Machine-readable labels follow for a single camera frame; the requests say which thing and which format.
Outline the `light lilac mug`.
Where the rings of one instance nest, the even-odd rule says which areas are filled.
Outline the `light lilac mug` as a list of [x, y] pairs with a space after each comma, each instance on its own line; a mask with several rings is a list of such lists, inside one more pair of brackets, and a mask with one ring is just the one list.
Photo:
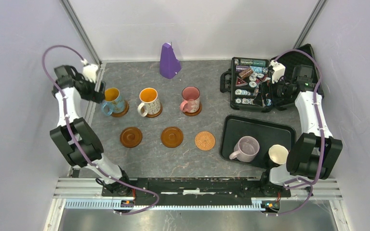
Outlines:
[[239, 139], [234, 147], [233, 153], [230, 154], [229, 159], [248, 163], [251, 162], [260, 150], [259, 142], [251, 136], [244, 136]]

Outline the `blue butterfly mug yellow inside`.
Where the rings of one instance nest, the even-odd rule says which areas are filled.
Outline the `blue butterfly mug yellow inside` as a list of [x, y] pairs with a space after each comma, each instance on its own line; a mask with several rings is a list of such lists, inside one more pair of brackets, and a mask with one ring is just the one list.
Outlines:
[[101, 110], [106, 116], [111, 116], [112, 113], [120, 113], [124, 110], [125, 102], [117, 88], [109, 88], [105, 90], [105, 99], [101, 104]]

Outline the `cream mug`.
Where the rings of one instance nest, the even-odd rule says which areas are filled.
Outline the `cream mug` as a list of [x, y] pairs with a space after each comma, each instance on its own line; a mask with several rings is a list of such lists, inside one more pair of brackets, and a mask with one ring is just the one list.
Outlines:
[[268, 154], [273, 163], [283, 165], [287, 162], [289, 150], [282, 145], [275, 144], [269, 148]]

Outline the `wooden coaster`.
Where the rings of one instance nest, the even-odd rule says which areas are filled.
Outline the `wooden coaster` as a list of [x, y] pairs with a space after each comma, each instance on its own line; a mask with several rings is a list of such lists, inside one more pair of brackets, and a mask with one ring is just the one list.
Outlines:
[[197, 116], [202, 111], [202, 103], [199, 104], [199, 109], [193, 113], [183, 112], [186, 116]]
[[178, 127], [167, 127], [161, 133], [161, 142], [168, 148], [178, 147], [183, 139], [183, 132]]
[[122, 116], [124, 116], [124, 115], [126, 115], [126, 114], [127, 114], [128, 110], [129, 110], [129, 108], [130, 108], [130, 106], [129, 106], [129, 104], [128, 104], [127, 100], [124, 100], [124, 102], [125, 102], [124, 110], [123, 110], [122, 112], [120, 112], [120, 113], [112, 113], [112, 114], [111, 114], [111, 116], [112, 116], [112, 117], [122, 117]]
[[120, 134], [120, 142], [124, 147], [133, 148], [138, 146], [143, 139], [142, 132], [137, 127], [125, 128]]
[[163, 111], [163, 106], [161, 104], [160, 105], [160, 110], [156, 114], [152, 114], [152, 115], [151, 114], [147, 114], [146, 117], [148, 117], [148, 118], [155, 118], [155, 117], [159, 116], [162, 113], [162, 111]]

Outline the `woven round coaster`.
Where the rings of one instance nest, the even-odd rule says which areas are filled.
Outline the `woven round coaster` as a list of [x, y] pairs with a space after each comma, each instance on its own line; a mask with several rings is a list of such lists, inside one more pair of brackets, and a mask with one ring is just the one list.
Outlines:
[[195, 145], [202, 151], [211, 150], [215, 144], [215, 137], [208, 131], [201, 131], [195, 136]]

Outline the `dark pink mug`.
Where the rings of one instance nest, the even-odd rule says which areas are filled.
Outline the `dark pink mug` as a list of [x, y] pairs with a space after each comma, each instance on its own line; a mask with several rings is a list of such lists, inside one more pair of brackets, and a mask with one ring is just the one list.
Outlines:
[[183, 113], [196, 113], [200, 108], [200, 91], [197, 87], [189, 86], [182, 91], [183, 101], [180, 104], [180, 110]]

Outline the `floral mug yellow inside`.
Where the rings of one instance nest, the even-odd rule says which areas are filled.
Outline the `floral mug yellow inside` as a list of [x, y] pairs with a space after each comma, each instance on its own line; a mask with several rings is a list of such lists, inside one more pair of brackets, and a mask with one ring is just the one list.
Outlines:
[[160, 100], [158, 92], [154, 88], [145, 88], [139, 94], [141, 103], [137, 107], [140, 116], [146, 117], [147, 114], [156, 114], [160, 110]]

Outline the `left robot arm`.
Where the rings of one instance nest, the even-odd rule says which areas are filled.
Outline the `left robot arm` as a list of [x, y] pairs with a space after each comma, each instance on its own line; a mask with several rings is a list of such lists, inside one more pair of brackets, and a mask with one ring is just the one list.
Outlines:
[[98, 175], [96, 182], [111, 194], [126, 196], [132, 191], [126, 172], [113, 164], [105, 155], [103, 145], [90, 125], [80, 115], [80, 101], [102, 103], [105, 99], [105, 83], [96, 84], [84, 78], [70, 65], [56, 67], [56, 85], [52, 94], [59, 104], [57, 127], [50, 137], [65, 160], [72, 166], [86, 168]]

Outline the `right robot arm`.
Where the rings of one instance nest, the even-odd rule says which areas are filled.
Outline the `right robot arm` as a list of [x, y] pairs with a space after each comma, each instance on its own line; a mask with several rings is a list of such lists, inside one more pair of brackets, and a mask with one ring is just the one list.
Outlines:
[[269, 67], [272, 84], [281, 96], [295, 97], [302, 134], [288, 151], [274, 145], [268, 151], [271, 168], [260, 178], [259, 191], [272, 196], [279, 188], [293, 189], [304, 185], [313, 186], [329, 177], [343, 149], [341, 140], [330, 132], [322, 109], [321, 77], [318, 66], [299, 65], [295, 77], [284, 80], [285, 66], [272, 61]]

